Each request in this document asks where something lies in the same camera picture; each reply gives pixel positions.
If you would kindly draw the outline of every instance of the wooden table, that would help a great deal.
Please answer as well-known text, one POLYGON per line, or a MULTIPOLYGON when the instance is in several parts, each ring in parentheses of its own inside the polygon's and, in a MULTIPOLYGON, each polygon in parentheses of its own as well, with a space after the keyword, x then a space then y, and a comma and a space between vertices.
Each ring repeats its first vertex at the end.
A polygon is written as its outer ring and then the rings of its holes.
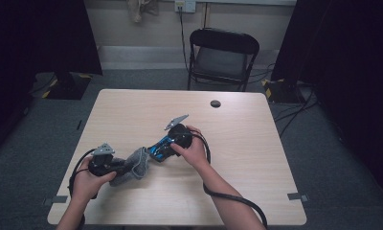
MULTIPOLYGON (((164 137, 170 119, 201 129, 212 152, 213 167, 265 213, 269 225, 306 222, 297 188, 265 97, 259 93, 104 89, 90 114, 58 196, 67 196, 69 176, 85 152, 107 142, 115 157, 126 159, 139 147, 164 137), (221 107, 211 107, 218 100, 221 107)), ((163 163, 149 159, 142 180, 119 187, 105 184, 87 206, 86 224, 222 225, 197 172, 182 158, 163 163)), ((54 203, 48 216, 57 224, 66 203, 54 203)))

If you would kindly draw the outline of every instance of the person's right hand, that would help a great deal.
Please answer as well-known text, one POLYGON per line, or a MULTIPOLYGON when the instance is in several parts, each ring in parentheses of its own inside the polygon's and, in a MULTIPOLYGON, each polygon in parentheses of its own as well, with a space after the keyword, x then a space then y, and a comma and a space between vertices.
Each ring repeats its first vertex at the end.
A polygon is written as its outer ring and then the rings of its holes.
MULTIPOLYGON (((201 136, 201 131, 193 126, 186 126, 192 134, 201 136)), ((198 137, 192 137, 191 145, 187 149, 183 149, 181 146, 172 143, 171 148, 177 153, 181 154, 185 160, 193 167, 199 167, 209 164, 206 158, 206 151, 204 149, 203 141, 198 137)))

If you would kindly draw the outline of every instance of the chair back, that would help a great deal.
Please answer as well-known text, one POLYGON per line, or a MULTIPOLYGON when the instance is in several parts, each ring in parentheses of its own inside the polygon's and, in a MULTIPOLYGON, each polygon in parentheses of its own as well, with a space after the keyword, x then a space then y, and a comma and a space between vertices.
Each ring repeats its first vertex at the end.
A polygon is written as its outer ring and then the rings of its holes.
POLYGON ((192 32, 190 43, 192 50, 193 45, 196 45, 254 56, 257 55, 259 51, 259 43, 252 36, 213 28, 204 28, 192 32))

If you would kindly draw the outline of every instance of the gray carpet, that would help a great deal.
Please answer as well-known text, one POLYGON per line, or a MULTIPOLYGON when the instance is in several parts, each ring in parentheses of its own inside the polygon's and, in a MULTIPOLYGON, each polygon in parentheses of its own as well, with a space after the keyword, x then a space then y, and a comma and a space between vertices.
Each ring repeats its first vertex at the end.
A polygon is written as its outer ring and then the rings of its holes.
MULTIPOLYGON (((38 75, 34 88, 51 76, 38 75)), ((181 69, 105 70, 104 76, 91 80, 81 101, 44 100, 40 98, 44 90, 34 93, 30 112, 0 148, 0 229, 55 228, 47 222, 50 206, 43 201, 56 195, 100 90, 185 90, 186 86, 187 72, 181 69)), ((191 88, 237 89, 202 83, 194 83, 191 88)), ((257 81, 249 84, 247 91, 263 92, 263 89, 257 81)), ((309 91, 303 88, 305 96, 309 91)), ((291 104, 269 106, 274 117, 298 109, 291 104)), ((288 120, 277 122, 279 131, 288 120)), ((299 192, 310 199, 304 202, 307 224, 269 229, 383 229, 383 192, 363 164, 339 141, 334 123, 320 106, 299 114, 284 132, 282 144, 299 192)), ((86 226, 85 229, 121 228, 86 226)))

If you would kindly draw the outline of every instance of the black cable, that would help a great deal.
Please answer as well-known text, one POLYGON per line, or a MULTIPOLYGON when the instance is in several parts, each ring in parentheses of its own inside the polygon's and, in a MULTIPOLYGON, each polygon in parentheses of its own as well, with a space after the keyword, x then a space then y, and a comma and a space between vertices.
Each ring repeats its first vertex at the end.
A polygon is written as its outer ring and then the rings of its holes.
MULTIPOLYGON (((72 197, 73 195, 73 185, 75 184, 75 178, 76 178, 76 175, 80 172, 83 172, 83 171, 88 171, 89 169, 84 169, 84 170, 80 170, 78 171, 78 168, 81 164, 81 162, 83 161, 84 157, 86 157, 88 154, 90 154, 91 152, 93 152, 94 150, 96 149, 91 149, 89 151, 87 151, 81 158, 80 160, 78 161, 78 163, 76 164, 75 168, 73 169, 72 171, 72 175, 70 176, 69 178, 69 186, 67 187, 69 189, 69 194, 70 194, 70 197, 72 197)), ((81 220, 80 220, 80 223, 79 223, 79 226, 78 226, 78 230, 81 230, 83 229, 83 226, 84 226, 84 223, 86 222, 86 217, 84 216, 81 216, 81 220)))
POLYGON ((179 10, 180 26, 181 26, 181 28, 182 28, 183 58, 185 59, 186 70, 189 72, 188 63, 187 63, 187 61, 186 61, 185 35, 184 35, 184 33, 183 33, 183 9, 182 9, 181 7, 177 7, 177 10, 179 10))
POLYGON ((273 120, 274 120, 274 121, 277 120, 277 119, 279 118, 279 116, 282 115, 283 112, 285 112, 285 111, 287 111, 287 110, 290 110, 290 109, 293 109, 293 108, 297 108, 297 107, 300 107, 300 106, 299 106, 299 105, 292 105, 291 107, 288 107, 288 108, 286 108, 286 109, 280 111, 280 112, 278 113, 278 115, 277 115, 276 117, 273 118, 273 120))
POLYGON ((262 81, 264 78, 266 78, 267 75, 263 76, 262 78, 258 79, 258 80, 253 80, 253 81, 249 81, 248 84, 251 84, 251 83, 256 83, 258 81, 262 81))
POLYGON ((209 6, 209 3, 206 3, 206 8, 204 9, 204 27, 206 28, 206 22, 207 22, 207 7, 209 6))
POLYGON ((55 73, 52 75, 52 77, 45 83, 43 84, 42 86, 36 88, 36 89, 33 89, 33 91, 30 91, 29 94, 33 94, 33 93, 36 93, 37 91, 43 89, 46 85, 48 85, 53 79, 55 78, 55 73))
POLYGON ((79 173, 77 172, 81 162, 83 161, 84 157, 86 157, 88 154, 90 154, 91 152, 93 152, 94 150, 96 149, 91 149, 89 151, 87 151, 82 157, 81 159, 78 161, 78 163, 76 164, 75 168, 73 169, 72 171, 72 175, 70 176, 70 179, 69 179, 69 186, 67 187, 69 189, 69 193, 70 193, 70 196, 72 196, 73 194, 73 186, 75 184, 75 177, 76 177, 76 174, 79 173))
MULTIPOLYGON (((316 105, 317 103, 318 103, 318 101, 316 101, 316 102, 313 103, 312 105, 309 105, 309 106, 306 107, 304 110, 307 110, 307 109, 313 107, 313 106, 316 105)), ((287 115, 284 115, 284 116, 282 116, 282 117, 280 117, 280 118, 274 120, 274 122, 276 123, 276 122, 278 122, 278 121, 280 121, 280 120, 282 120, 282 119, 284 119, 284 118, 291 117, 291 116, 295 115, 297 112, 298 112, 298 111, 295 111, 295 112, 289 113, 289 114, 287 114, 287 115)))
POLYGON ((275 63, 268 64, 265 72, 260 73, 260 74, 250 75, 249 77, 256 77, 256 76, 260 76, 260 75, 264 75, 264 74, 267 76, 269 73, 271 73, 273 71, 273 69, 272 70, 270 69, 270 66, 272 66, 272 65, 275 65, 275 63))
MULTIPOLYGON (((197 137, 201 141, 203 141, 204 147, 206 148, 207 161, 209 162, 209 164, 211 164, 211 152, 210 152, 209 145, 208 145, 208 143, 206 141, 206 138, 204 138, 204 136, 200 132, 197 132, 197 133, 199 135, 192 134, 192 136, 193 137, 197 137)), ((260 209, 260 207, 256 203, 254 203, 251 200, 246 199, 244 197, 213 192, 209 188, 207 188, 207 186, 204 183, 203 183, 203 189, 204 189, 204 192, 207 195, 209 195, 209 196, 215 196, 215 197, 219 197, 219 198, 230 199, 230 200, 233 200, 233 201, 237 201, 237 202, 243 203, 243 204, 248 205, 249 207, 253 208, 255 211, 257 211, 257 213, 259 214, 259 216, 260 216, 260 218, 262 220, 263 226, 267 229, 266 215, 263 213, 263 211, 260 209)))
POLYGON ((282 132, 279 134, 279 137, 282 138, 284 132, 287 130, 287 128, 290 126, 290 124, 293 122, 293 120, 299 115, 300 112, 304 111, 305 106, 310 102, 311 96, 314 93, 314 88, 311 89, 310 96, 308 96, 307 100, 304 102, 303 106, 295 113, 293 113, 293 117, 290 119, 290 121, 287 123, 287 125, 283 128, 282 132))

